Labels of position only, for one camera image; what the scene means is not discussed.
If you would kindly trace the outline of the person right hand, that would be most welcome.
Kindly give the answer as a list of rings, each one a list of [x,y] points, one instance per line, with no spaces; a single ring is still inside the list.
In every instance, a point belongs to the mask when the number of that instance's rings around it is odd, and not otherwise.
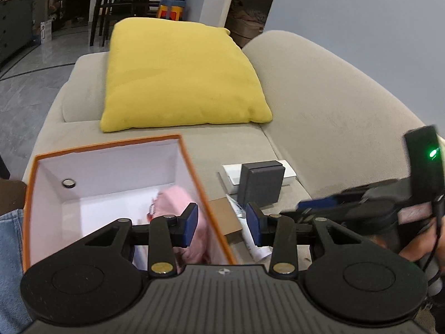
[[[420,235],[416,236],[405,248],[403,248],[399,255],[405,259],[415,262],[420,260],[423,256],[429,255],[434,249],[436,242],[436,220],[431,221],[431,225]],[[444,240],[444,219],[442,219],[441,237],[435,250],[435,258],[441,266],[441,271],[444,271],[445,263],[445,240]]]

